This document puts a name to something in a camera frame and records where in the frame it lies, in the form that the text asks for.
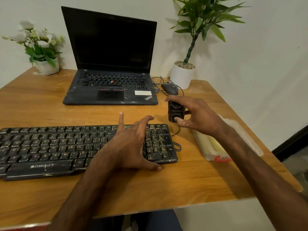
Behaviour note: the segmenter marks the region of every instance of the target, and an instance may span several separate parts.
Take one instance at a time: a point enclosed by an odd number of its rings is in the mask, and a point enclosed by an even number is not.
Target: touchpad
[[[124,101],[124,91],[98,90],[97,101]]]

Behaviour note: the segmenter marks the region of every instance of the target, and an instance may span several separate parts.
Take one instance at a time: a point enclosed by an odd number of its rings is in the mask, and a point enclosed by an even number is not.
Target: keyboard
[[[112,86],[150,90],[144,74],[131,75],[84,71],[79,78],[77,86]]]
[[[117,128],[117,125],[3,128],[0,130],[0,177],[22,180],[86,170],[95,154],[114,137]],[[159,164],[177,162],[167,124],[147,125],[142,154]]]

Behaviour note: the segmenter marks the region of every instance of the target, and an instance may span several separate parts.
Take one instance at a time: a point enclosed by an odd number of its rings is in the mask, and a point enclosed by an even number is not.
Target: jeans
[[[121,231],[124,216],[93,219],[88,231]],[[131,216],[138,231],[183,231],[173,210],[137,213]]]

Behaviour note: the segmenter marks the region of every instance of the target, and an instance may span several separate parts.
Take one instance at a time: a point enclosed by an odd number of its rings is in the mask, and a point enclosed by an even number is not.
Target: mouse
[[[178,95],[179,89],[174,83],[171,82],[165,82],[161,85],[161,88],[167,92],[168,95]]]

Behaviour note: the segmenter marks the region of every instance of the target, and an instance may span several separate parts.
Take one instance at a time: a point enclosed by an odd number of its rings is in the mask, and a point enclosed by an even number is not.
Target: plant stem
[[[189,49],[188,49],[186,58],[185,58],[184,61],[183,61],[183,65],[187,65],[188,60],[190,59],[190,54],[191,54],[191,52],[192,52],[192,50],[193,50],[193,48],[194,48],[194,46],[195,46],[195,42],[196,42],[196,40],[198,39],[199,34],[200,34],[200,31],[198,30],[198,31],[196,31],[195,35],[193,36],[193,38],[192,38],[192,39],[193,39],[193,40],[192,40],[192,43],[191,43],[191,45],[190,45],[190,47],[189,47]]]

